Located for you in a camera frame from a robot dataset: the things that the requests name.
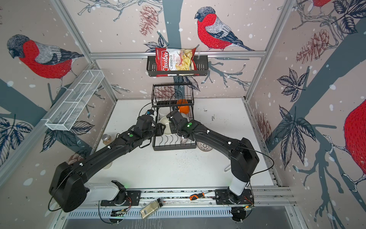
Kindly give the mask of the orange glass bowl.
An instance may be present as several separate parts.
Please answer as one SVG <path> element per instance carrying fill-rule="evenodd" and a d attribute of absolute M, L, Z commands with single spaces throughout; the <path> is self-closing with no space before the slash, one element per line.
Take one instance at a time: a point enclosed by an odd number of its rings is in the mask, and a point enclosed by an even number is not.
<path fill-rule="evenodd" d="M 186 99 L 180 99 L 177 101 L 178 110 L 180 113 L 189 114 L 190 106 Z"/>

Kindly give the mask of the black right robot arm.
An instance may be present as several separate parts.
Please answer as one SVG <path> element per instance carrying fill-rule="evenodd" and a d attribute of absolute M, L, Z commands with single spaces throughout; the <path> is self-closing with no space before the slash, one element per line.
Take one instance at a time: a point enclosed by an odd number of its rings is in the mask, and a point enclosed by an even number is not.
<path fill-rule="evenodd" d="M 179 136 L 204 143 L 230 159 L 234 177 L 228 188 L 229 193 L 242 195 L 260 161 L 251 142 L 246 138 L 238 140 L 217 133 L 199 121 L 187 120 L 177 110 L 170 112 L 167 118 Z"/>

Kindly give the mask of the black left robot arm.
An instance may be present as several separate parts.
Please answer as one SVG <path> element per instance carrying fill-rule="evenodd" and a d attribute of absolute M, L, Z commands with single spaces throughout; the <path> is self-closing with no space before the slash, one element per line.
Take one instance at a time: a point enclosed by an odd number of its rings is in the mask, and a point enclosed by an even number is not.
<path fill-rule="evenodd" d="M 64 212 L 77 209 L 86 200 L 88 188 L 85 183 L 115 159 L 142 146 L 154 136 L 162 136 L 166 126 L 156 123 L 153 117 L 141 115 L 137 123 L 101 150 L 79 163 L 63 162 L 56 167 L 49 193 Z"/>

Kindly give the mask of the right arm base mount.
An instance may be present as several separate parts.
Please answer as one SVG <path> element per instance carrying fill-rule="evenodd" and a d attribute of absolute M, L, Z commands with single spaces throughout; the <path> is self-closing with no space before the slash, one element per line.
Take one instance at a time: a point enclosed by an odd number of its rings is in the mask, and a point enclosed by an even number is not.
<path fill-rule="evenodd" d="M 214 191 L 213 200 L 217 205 L 228 205 L 229 213 L 235 222 L 243 222 L 254 208 L 254 195 L 251 189 L 244 189 L 239 196 L 230 189 L 217 189 Z"/>

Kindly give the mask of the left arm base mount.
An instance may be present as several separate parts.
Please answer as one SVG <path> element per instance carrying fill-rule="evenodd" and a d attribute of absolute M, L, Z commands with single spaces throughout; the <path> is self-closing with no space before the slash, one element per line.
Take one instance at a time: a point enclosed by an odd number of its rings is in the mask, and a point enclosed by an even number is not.
<path fill-rule="evenodd" d="M 120 206 L 138 206 L 141 197 L 140 190 L 129 190 L 117 180 L 112 180 L 113 187 L 118 189 L 118 192 L 111 200 L 101 200 L 100 205 L 103 207 L 120 207 Z"/>

